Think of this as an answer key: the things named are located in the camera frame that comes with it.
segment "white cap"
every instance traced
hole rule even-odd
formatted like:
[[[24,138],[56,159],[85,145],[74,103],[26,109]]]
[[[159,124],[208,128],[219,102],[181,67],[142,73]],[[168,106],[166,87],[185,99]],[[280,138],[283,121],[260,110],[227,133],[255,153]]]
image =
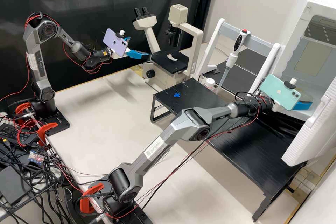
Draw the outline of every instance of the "white cap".
[[[212,88],[214,86],[214,84],[215,84],[215,80],[212,79],[212,78],[208,78],[205,82],[205,86],[207,88]]]
[[[291,80],[290,80],[290,84],[293,84],[293,85],[295,85],[296,84],[296,82],[297,82],[297,80],[296,79],[294,79],[294,78],[292,78]]]

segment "white table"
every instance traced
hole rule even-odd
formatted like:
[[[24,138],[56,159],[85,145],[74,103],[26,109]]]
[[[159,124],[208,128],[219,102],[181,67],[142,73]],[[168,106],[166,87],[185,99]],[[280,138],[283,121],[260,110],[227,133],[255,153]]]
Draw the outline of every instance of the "white table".
[[[60,91],[56,105],[71,127],[48,140],[68,167],[107,174],[122,162],[131,163],[169,124],[171,117],[156,124],[149,120],[154,92],[131,69]],[[175,145],[145,175],[139,195],[165,178],[186,155]],[[101,177],[72,175],[78,183]],[[251,213],[194,160],[167,180],[144,211],[153,223],[162,224],[253,223]]]

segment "robotic arm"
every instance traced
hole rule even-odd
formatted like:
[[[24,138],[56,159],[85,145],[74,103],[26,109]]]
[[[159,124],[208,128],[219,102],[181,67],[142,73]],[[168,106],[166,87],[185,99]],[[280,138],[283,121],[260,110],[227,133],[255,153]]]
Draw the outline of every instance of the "robotic arm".
[[[106,177],[112,185],[112,196],[103,199],[104,207],[111,214],[129,207],[142,188],[144,175],[178,140],[205,140],[224,124],[225,119],[253,116],[257,110],[268,111],[272,106],[271,99],[246,96],[225,107],[183,109],[132,164],[122,163]]]
[[[84,62],[84,68],[94,68],[100,62],[111,58],[112,51],[106,48],[101,51],[89,52],[79,41],[73,40],[51,17],[40,13],[34,13],[28,18],[23,40],[27,47],[27,58],[32,72],[32,89],[37,96],[37,102],[32,102],[36,114],[40,116],[55,112],[55,91],[47,78],[46,68],[40,45],[51,38],[60,38],[69,48],[72,54]]]

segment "microscope stage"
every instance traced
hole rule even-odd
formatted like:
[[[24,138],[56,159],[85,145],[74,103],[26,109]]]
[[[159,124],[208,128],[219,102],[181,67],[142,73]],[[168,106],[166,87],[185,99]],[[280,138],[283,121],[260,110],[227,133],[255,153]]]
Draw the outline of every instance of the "microscope stage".
[[[168,50],[153,53],[152,61],[169,73],[175,74],[187,69],[189,58],[177,50]]]

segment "orange clamp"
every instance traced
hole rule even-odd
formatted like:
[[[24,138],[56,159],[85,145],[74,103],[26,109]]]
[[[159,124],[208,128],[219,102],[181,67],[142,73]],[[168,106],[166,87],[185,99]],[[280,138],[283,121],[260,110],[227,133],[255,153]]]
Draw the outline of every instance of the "orange clamp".
[[[85,193],[83,193],[82,196],[85,196],[87,194],[94,194],[94,193],[100,191],[103,188],[104,188],[103,183],[99,183],[99,184],[91,187]],[[90,206],[89,203],[90,203],[89,198],[82,198],[82,199],[79,200],[79,209],[82,213],[92,214],[95,211],[95,209],[92,206]]]
[[[16,107],[15,114],[21,114],[24,109],[27,109],[29,107],[31,107],[30,102],[22,103],[22,104],[20,104],[19,106]],[[19,119],[18,123],[19,123],[19,125],[23,125],[25,122],[24,122],[23,119]],[[32,123],[32,124],[28,123],[27,126],[34,126],[34,123]]]
[[[48,123],[43,125],[41,128],[38,129],[37,134],[40,137],[39,145],[44,146],[46,144],[46,131],[50,130],[51,128],[55,128],[58,126],[57,122]]]

